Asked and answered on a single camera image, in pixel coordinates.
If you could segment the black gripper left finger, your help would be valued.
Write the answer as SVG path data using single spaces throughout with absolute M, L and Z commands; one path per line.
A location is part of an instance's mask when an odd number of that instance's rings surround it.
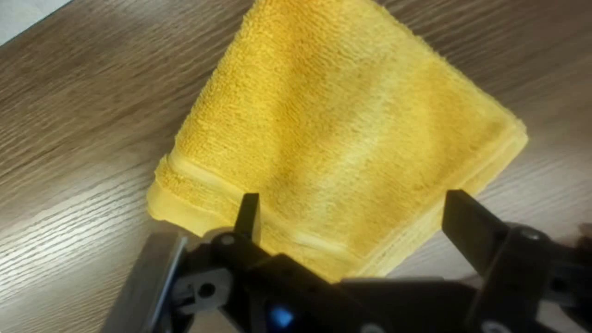
M 188 239 L 153 234 L 140 250 L 99 333 L 188 333 L 193 319 L 219 311 L 241 333 L 267 333 L 264 300 L 221 261 L 254 239 L 258 197 L 241 197 L 234 228 L 188 250 Z

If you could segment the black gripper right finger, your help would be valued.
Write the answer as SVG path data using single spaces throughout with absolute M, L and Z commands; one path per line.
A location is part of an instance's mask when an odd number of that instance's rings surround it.
M 550 302 L 592 332 L 592 252 L 497 219 L 463 191 L 445 195 L 441 232 L 482 278 L 463 326 L 473 333 L 554 333 L 536 320 Z

